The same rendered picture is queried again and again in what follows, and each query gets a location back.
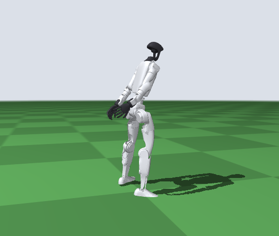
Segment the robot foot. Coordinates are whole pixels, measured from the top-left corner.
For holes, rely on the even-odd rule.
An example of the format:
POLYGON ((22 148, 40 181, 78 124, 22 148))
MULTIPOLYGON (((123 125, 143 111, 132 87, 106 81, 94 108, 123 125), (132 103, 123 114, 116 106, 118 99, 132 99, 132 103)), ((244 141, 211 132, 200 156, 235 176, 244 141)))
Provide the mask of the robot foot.
POLYGON ((124 176, 123 176, 123 177, 119 178, 118 184, 125 184, 125 183, 131 182, 131 181, 133 181, 135 179, 136 179, 135 177, 128 176, 127 178, 124 178, 124 176))
MULTIPOLYGON (((141 189, 143 190, 143 189, 141 189)), ((158 197, 158 195, 150 192, 149 190, 146 189, 146 191, 141 191, 140 188, 137 188, 134 192, 135 196, 142 196, 142 197, 158 197)))

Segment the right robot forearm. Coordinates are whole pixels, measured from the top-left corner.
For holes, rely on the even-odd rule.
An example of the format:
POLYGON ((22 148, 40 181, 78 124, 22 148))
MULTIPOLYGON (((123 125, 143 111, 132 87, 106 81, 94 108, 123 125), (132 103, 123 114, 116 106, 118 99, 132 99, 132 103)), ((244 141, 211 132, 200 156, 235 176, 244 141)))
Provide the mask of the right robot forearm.
POLYGON ((147 93, 147 91, 149 89, 151 89, 152 85, 147 82, 144 85, 142 85, 139 89, 138 92, 136 93, 136 95, 133 96, 133 99, 130 101, 130 103, 132 104, 132 106, 134 106, 135 104, 137 104, 138 102, 141 101, 141 98, 147 93))

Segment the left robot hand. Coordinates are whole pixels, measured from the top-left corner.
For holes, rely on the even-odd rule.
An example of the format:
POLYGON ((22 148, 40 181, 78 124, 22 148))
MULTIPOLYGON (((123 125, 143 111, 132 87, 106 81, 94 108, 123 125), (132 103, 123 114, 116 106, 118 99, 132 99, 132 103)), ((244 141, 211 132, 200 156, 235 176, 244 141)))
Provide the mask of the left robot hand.
POLYGON ((120 99, 118 99, 118 100, 114 103, 115 105, 111 106, 110 109, 107 111, 107 115, 108 115, 109 119, 112 120, 113 114, 114 114, 114 118, 115 118, 116 113, 114 113, 114 112, 117 111, 117 110, 113 110, 113 109, 119 107, 119 105, 118 105, 119 102, 120 102, 120 99))

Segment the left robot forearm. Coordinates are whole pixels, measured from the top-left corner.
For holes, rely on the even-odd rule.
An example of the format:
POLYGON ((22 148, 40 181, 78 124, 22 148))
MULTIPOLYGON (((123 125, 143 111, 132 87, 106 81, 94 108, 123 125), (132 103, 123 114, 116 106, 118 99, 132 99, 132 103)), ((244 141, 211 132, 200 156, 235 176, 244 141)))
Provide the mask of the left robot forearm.
POLYGON ((120 95, 120 97, 118 99, 120 99, 120 102, 118 103, 118 105, 122 105, 123 102, 126 101, 127 97, 131 94, 131 91, 128 89, 128 86, 124 89, 124 92, 120 95))

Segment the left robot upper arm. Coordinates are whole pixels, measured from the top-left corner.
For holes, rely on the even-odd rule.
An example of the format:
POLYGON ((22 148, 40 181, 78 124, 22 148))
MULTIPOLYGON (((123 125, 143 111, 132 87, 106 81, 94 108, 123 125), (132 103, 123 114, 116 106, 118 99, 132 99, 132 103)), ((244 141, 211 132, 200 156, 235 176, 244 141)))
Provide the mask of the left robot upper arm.
MULTIPOLYGON (((138 66, 137 66, 137 68, 138 68, 138 66)), ((135 75, 136 75, 136 72, 137 72, 137 68, 136 68, 136 71, 135 71, 134 75, 133 75, 132 78, 131 78, 130 83, 128 84, 128 89, 131 90, 131 91, 132 91, 132 88, 133 88, 133 82, 134 82, 134 79, 135 79, 135 75)))

